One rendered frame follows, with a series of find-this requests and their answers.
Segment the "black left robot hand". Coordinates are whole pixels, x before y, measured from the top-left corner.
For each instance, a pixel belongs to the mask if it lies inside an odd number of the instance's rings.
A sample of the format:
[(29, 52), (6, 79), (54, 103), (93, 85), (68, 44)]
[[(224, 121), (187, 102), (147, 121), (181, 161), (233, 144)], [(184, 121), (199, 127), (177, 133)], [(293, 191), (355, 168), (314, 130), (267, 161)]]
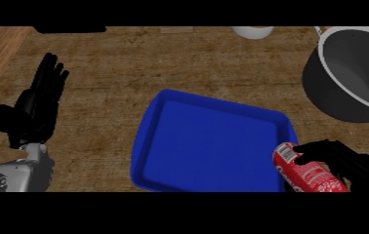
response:
[(22, 91), (14, 105), (0, 104), (0, 133), (7, 134), (13, 149), (29, 143), (45, 143), (51, 138), (68, 75), (57, 56), (47, 53), (31, 87)]

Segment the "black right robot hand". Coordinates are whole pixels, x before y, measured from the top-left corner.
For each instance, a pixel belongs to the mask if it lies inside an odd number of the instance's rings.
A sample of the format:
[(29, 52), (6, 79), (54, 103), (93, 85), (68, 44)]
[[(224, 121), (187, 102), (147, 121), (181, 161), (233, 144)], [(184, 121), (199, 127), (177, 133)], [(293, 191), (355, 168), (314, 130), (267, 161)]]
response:
[(347, 191), (369, 191), (369, 155), (357, 154), (338, 140), (327, 139), (296, 145), (292, 150), (301, 153), (296, 165), (317, 162), (341, 180)]

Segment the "red soda can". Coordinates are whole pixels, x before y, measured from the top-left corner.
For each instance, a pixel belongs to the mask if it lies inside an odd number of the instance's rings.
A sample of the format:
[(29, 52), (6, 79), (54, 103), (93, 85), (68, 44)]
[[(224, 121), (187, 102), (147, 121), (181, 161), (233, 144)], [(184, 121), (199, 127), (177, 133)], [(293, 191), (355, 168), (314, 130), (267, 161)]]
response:
[(285, 180), (290, 192), (345, 192), (347, 188), (341, 180), (329, 170), (317, 163), (296, 165), (295, 159), (301, 156), (292, 148), (292, 142), (282, 143), (273, 153), (276, 170)]

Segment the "dark grey pot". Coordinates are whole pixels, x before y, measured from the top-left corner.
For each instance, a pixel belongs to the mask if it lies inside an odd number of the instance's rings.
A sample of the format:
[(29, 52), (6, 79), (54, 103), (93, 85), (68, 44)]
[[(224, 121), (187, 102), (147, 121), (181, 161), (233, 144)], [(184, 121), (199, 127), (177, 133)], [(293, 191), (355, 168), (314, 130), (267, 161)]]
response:
[(369, 26), (316, 26), (319, 42), (302, 70), (314, 106), (350, 123), (369, 123)]

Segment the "blue plastic tray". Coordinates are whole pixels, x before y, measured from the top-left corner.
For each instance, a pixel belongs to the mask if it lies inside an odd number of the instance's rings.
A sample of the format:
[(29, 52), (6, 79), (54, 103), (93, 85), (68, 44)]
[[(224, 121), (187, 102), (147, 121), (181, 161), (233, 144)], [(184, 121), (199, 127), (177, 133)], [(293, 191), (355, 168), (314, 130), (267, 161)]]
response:
[(133, 183), (158, 192), (280, 192), (273, 152), (295, 141), (280, 112), (164, 90), (135, 134)]

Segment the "white cup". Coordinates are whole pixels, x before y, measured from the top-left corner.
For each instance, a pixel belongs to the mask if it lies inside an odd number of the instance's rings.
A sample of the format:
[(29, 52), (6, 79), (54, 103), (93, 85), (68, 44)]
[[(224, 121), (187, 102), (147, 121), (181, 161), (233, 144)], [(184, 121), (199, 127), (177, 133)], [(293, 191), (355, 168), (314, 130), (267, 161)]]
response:
[(233, 26), (231, 29), (239, 36), (252, 40), (264, 39), (274, 30), (271, 26)]

